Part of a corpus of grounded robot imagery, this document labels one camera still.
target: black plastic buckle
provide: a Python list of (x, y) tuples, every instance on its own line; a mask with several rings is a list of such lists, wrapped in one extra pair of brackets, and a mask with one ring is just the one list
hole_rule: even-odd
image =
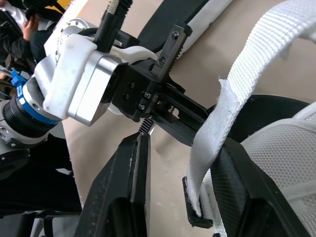
[(198, 217), (196, 212), (193, 210), (192, 205), (189, 201), (186, 179), (187, 179), (187, 177), (183, 177), (182, 184), (183, 184), (183, 189), (184, 189), (184, 198), (186, 201), (187, 215), (188, 215), (189, 223), (192, 226), (196, 226), (196, 227), (200, 227), (200, 228), (204, 228), (204, 229), (209, 229), (213, 226), (213, 221), (205, 219), (203, 217)]

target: person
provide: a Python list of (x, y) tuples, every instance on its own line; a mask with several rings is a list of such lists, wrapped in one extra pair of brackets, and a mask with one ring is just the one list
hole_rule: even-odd
[(26, 8), (22, 0), (0, 0), (0, 64), (8, 55), (34, 63), (46, 54), (44, 44), (62, 16), (46, 8)]
[(67, 143), (51, 134), (46, 142), (30, 148), (25, 166), (6, 178), (1, 178), (5, 170), (0, 160), (0, 219), (38, 210), (80, 213), (75, 179), (56, 170), (61, 168), (73, 170)]

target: black cable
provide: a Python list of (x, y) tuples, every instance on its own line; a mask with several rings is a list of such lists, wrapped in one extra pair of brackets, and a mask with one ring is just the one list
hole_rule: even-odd
[(0, 85), (5, 85), (5, 86), (9, 86), (9, 87), (14, 87), (13, 85), (9, 84), (9, 83), (5, 83), (5, 82), (2, 82), (0, 81)]
[(1, 90), (0, 90), (0, 94), (2, 94), (2, 95), (4, 95), (4, 96), (8, 97), (9, 99), (12, 99), (12, 96), (5, 94), (5, 93), (4, 93), (3, 91), (1, 91)]

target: blue clamp ring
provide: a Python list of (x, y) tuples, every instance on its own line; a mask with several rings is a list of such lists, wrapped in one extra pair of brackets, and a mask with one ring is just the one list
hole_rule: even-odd
[(34, 110), (32, 108), (31, 105), (29, 105), (29, 103), (25, 100), (24, 95), (23, 95), (23, 86), (26, 83), (26, 79), (22, 76), (19, 76), (16, 72), (16, 70), (13, 70), (12, 73), (12, 80), (11, 83), (13, 86), (16, 87), (16, 93), (17, 93), (17, 97), (19, 102), (21, 103), (23, 109), (33, 118), (35, 118), (36, 120), (46, 123), (46, 124), (58, 124), (60, 122), (60, 120), (52, 120), (50, 118), (47, 118), (41, 114), (39, 114), (36, 110)]

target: black metal bracket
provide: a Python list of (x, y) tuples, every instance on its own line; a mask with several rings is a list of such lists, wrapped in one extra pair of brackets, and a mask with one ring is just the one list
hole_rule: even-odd
[(116, 153), (93, 181), (76, 237), (145, 237), (149, 134), (122, 140)]

